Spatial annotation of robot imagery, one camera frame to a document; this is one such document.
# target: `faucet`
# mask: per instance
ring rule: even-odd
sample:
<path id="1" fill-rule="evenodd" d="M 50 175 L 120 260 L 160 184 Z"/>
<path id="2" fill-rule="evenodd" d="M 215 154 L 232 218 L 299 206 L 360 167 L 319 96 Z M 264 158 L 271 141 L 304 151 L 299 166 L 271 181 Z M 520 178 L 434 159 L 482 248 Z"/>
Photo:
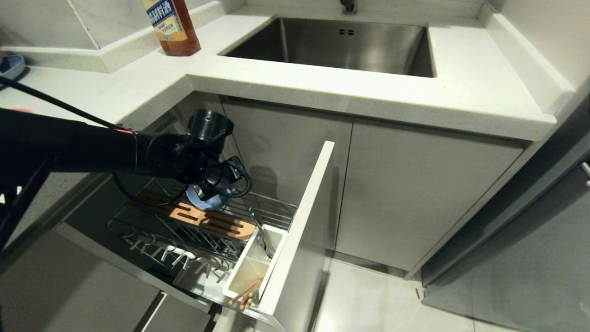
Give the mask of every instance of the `faucet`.
<path id="1" fill-rule="evenodd" d="M 345 15 L 354 15 L 358 12 L 357 9 L 358 0 L 340 0 L 340 3 L 344 6 L 342 13 Z"/>

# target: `robotic arm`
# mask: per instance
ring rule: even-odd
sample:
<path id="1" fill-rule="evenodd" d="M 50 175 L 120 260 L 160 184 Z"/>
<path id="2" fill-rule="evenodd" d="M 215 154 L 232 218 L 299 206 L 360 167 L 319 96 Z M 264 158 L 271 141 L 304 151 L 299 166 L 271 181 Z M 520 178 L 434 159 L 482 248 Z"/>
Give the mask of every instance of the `robotic arm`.
<path id="1" fill-rule="evenodd" d="M 7 85 L 22 86 L 14 83 Z M 50 172 L 111 172 L 132 200 L 137 199 L 123 188 L 117 173 L 173 178 L 187 188 L 194 186 L 201 201 L 217 195 L 240 197 L 251 188 L 238 157 L 219 158 L 233 122 L 209 110 L 195 112 L 186 135 L 132 132 L 108 122 L 111 128 L 101 128 L 7 109 L 0 109 L 0 123 L 0 250 Z M 245 186 L 238 190 L 241 179 Z"/>

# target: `gray cabinet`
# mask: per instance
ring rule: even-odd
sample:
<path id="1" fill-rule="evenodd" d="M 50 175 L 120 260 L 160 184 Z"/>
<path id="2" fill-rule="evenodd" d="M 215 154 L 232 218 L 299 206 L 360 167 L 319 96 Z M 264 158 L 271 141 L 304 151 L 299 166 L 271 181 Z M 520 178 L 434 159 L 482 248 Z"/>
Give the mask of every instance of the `gray cabinet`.
<path id="1" fill-rule="evenodd" d="M 223 108 L 235 123 L 233 137 L 259 194 L 297 204 L 324 141 L 336 144 L 331 193 L 317 198 L 329 206 L 329 248 L 334 249 L 352 119 L 235 100 Z"/>
<path id="2" fill-rule="evenodd" d="M 356 120 L 336 250 L 410 271 L 522 151 L 499 139 Z"/>

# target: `bottle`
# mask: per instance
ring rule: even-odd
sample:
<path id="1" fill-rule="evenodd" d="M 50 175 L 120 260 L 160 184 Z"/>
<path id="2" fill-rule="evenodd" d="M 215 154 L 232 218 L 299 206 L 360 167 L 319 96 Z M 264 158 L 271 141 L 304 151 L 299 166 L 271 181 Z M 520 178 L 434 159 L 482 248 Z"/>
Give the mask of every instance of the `bottle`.
<path id="1" fill-rule="evenodd" d="M 142 0 L 162 49 L 185 57 L 201 49 L 184 0 Z"/>

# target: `wooden cutting board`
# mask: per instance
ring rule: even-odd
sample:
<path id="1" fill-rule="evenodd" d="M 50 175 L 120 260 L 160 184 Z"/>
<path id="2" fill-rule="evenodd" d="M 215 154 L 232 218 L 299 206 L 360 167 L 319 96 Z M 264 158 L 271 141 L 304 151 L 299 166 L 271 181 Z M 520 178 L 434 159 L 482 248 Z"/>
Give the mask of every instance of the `wooden cutting board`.
<path id="1" fill-rule="evenodd" d="M 164 203 L 169 200 L 165 196 L 154 194 L 147 190 L 140 191 L 135 197 L 150 204 Z M 132 204 L 144 211 L 150 211 L 158 216 L 171 217 L 185 223 L 212 230 L 226 236 L 247 241 L 254 233 L 255 225 L 243 220 L 235 219 L 214 211 L 203 211 L 196 207 L 174 201 L 165 206 L 147 206 L 132 201 Z"/>

